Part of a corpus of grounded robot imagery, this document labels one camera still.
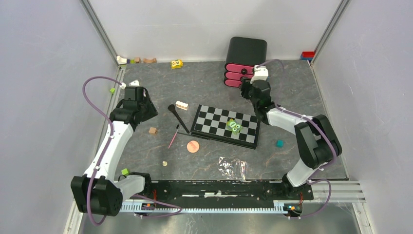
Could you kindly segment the clear plastic wrapper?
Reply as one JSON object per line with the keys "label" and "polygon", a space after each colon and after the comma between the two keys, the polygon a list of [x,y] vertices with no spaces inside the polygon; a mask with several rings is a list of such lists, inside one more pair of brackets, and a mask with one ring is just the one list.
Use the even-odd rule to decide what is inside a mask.
{"label": "clear plastic wrapper", "polygon": [[230,180],[245,181],[248,163],[237,158],[219,157],[218,170]]}

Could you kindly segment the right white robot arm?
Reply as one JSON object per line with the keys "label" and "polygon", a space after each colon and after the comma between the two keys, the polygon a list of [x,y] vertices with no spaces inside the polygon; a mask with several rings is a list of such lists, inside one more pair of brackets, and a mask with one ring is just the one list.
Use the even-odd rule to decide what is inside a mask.
{"label": "right white robot arm", "polygon": [[315,172],[337,160],[342,146],[327,116],[298,114],[273,102],[267,78],[265,66],[254,66],[253,77],[242,79],[241,96],[251,101],[259,121],[295,135],[300,159],[281,182],[282,195],[294,199]]}

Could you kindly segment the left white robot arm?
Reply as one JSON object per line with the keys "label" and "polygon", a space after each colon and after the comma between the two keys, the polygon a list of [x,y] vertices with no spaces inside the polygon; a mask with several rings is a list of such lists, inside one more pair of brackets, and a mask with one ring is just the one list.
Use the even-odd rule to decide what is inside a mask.
{"label": "left white robot arm", "polygon": [[117,165],[136,127],[158,114],[149,92],[139,81],[121,83],[120,88],[124,98],[110,115],[103,115],[108,128],[95,158],[82,176],[74,176],[71,181],[81,213],[116,216],[126,199],[135,194],[145,199],[153,192],[149,174],[132,173],[120,182],[115,181]]}

